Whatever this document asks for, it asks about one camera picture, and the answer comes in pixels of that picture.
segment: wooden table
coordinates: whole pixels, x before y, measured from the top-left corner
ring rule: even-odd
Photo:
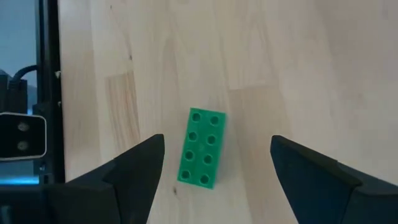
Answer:
[[[164,133],[149,223],[296,223],[283,134],[398,184],[398,1],[59,2],[67,179]],[[190,107],[228,114],[214,190],[177,182]]]

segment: lego brick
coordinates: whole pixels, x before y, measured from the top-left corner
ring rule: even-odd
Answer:
[[[213,189],[223,146],[225,113],[191,108],[177,179]]]

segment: duplo block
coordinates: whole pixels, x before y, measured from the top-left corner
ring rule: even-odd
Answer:
[[[178,180],[212,189],[223,146],[225,113],[191,108]]]

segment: black metal frame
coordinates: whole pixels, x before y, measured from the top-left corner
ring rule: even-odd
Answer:
[[[47,154],[34,161],[40,184],[65,182],[58,4],[36,0],[37,104],[33,114],[47,120]]]

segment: black cable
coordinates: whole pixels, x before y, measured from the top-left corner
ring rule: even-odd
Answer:
[[[17,89],[19,87],[19,82],[21,78],[29,72],[37,71],[37,65],[31,65],[25,68],[20,69],[17,73],[15,73],[14,77],[10,80],[8,88]]]

